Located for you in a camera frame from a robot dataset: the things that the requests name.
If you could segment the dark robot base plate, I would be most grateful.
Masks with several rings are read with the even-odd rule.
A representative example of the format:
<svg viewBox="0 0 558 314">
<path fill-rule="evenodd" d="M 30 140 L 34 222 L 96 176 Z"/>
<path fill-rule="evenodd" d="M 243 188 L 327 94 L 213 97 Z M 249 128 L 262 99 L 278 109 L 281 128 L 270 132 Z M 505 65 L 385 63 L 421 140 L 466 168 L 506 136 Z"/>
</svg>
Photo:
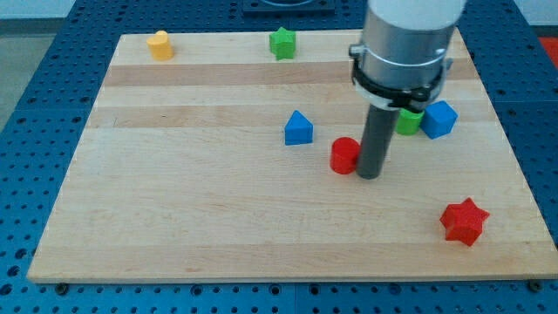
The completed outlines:
<svg viewBox="0 0 558 314">
<path fill-rule="evenodd" d="M 244 15 L 331 13 L 335 9 L 334 0 L 242 0 Z"/>
</svg>

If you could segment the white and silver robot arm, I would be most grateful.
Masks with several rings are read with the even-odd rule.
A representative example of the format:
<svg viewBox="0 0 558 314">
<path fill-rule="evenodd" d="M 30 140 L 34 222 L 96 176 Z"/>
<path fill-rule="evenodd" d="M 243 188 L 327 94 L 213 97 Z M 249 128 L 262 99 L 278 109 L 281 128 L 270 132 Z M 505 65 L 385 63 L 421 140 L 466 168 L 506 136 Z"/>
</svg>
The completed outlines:
<svg viewBox="0 0 558 314">
<path fill-rule="evenodd" d="M 357 92 L 376 110 L 424 110 L 442 89 L 463 0 L 369 0 L 349 48 Z"/>
</svg>

